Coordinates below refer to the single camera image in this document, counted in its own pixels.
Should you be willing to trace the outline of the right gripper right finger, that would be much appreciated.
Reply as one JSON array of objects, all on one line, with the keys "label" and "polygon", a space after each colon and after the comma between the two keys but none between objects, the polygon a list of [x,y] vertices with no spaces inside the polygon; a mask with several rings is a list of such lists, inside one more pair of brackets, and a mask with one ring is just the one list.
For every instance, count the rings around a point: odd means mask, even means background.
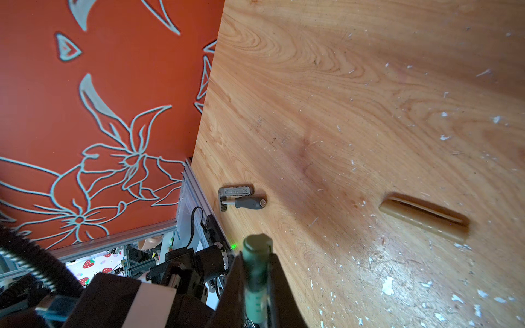
[{"label": "right gripper right finger", "polygon": [[268,263],[269,327],[307,327],[276,254]]}]

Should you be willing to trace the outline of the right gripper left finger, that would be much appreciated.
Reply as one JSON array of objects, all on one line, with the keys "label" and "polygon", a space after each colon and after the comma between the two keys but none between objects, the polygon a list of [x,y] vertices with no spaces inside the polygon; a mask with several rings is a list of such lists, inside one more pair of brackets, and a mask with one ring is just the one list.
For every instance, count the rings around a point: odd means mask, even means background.
[{"label": "right gripper left finger", "polygon": [[224,292],[206,327],[244,327],[246,321],[245,289],[246,270],[243,253],[240,252],[235,257]]}]

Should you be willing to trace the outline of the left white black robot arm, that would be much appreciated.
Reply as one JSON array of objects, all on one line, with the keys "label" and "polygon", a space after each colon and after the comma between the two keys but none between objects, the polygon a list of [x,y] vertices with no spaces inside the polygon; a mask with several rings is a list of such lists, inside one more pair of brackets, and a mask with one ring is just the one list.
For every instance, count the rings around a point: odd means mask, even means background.
[{"label": "left white black robot arm", "polygon": [[1,228],[1,255],[30,272],[1,293],[2,327],[205,327],[213,316],[206,283],[224,275],[228,256],[218,245],[180,248],[147,270],[148,279],[96,274],[87,286],[37,244]]}]

